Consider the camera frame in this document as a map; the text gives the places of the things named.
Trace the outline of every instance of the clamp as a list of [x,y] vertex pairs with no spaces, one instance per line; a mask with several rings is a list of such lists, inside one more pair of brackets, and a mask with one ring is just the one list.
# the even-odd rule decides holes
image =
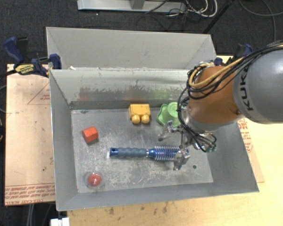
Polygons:
[[[3,49],[12,58],[15,59],[14,69],[4,74],[0,74],[0,78],[18,73],[20,75],[36,74],[43,77],[49,77],[49,69],[62,69],[62,63],[60,57],[57,54],[51,54],[49,57],[33,58],[30,62],[27,62],[27,38],[17,39],[11,37],[3,43]],[[49,68],[46,69],[42,64],[49,64]]]

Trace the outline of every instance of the blue clamp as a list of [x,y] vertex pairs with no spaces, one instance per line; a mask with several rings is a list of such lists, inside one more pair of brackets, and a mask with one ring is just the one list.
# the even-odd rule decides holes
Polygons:
[[44,68],[42,63],[50,63],[50,68],[61,69],[62,63],[60,57],[57,54],[51,54],[49,58],[36,59],[33,58],[30,63],[24,63],[24,56],[21,51],[17,48],[17,39],[11,37],[3,43],[5,52],[12,58],[15,59],[14,71],[21,75],[36,74],[44,77],[48,77],[48,69]]

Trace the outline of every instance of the orange object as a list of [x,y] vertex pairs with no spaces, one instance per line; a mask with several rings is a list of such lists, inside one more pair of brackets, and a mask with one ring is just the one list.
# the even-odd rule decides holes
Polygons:
[[96,140],[99,137],[98,131],[94,126],[83,130],[82,135],[87,143]]
[[99,174],[91,174],[88,177],[88,184],[90,186],[98,186],[102,181],[102,177]]

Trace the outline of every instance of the red cube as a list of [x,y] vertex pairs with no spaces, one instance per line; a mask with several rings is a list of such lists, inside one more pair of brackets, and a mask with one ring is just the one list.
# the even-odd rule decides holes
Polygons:
[[94,141],[99,137],[98,131],[94,126],[83,130],[82,135],[87,143]]

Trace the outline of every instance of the table surface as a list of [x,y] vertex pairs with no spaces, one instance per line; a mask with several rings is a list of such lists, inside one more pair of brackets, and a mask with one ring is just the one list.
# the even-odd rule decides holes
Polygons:
[[[31,86],[28,87],[27,81],[23,82],[23,78],[26,80],[29,78],[27,81]],[[52,189],[54,187],[52,148],[44,151],[43,148],[40,148],[42,143],[35,143],[31,151],[26,152],[26,156],[27,153],[30,153],[30,157],[21,160],[21,158],[25,157],[23,155],[24,150],[20,154],[19,151],[15,151],[16,147],[12,147],[16,146],[16,144],[13,144],[15,143],[13,136],[17,136],[17,132],[12,128],[16,117],[21,118],[21,120],[25,118],[26,121],[22,123],[24,127],[27,126],[25,123],[32,122],[34,123],[33,131],[49,133],[50,120],[43,120],[44,115],[38,115],[36,120],[33,117],[33,114],[39,110],[44,110],[47,113],[49,106],[47,81],[42,80],[39,85],[41,89],[36,90],[35,94],[28,89],[36,88],[36,81],[30,76],[17,74],[8,77],[6,182],[9,184],[6,184],[5,187],[5,205],[17,204],[17,200],[19,201],[16,198],[17,194],[28,197],[29,200],[31,197],[37,197],[36,202],[50,202],[54,198]],[[12,88],[14,86],[18,86],[19,89],[21,89],[21,86],[25,86],[26,90],[21,92],[20,96],[13,97]],[[17,104],[20,106],[25,105],[28,108],[26,113],[16,108],[15,105]],[[70,225],[283,226],[283,124],[263,125],[249,120],[246,121],[251,141],[256,149],[256,160],[258,160],[260,171],[264,176],[264,182],[258,183],[259,193],[72,210],[67,212],[70,217]],[[12,164],[8,160],[9,158],[16,160],[17,169],[15,169],[15,164],[13,164],[13,167],[8,166]],[[33,163],[33,170],[28,170],[27,165]],[[40,175],[42,176],[41,184],[38,181]],[[23,181],[24,184],[30,184],[30,186],[21,186]],[[31,203],[29,200],[26,200],[24,204]]]

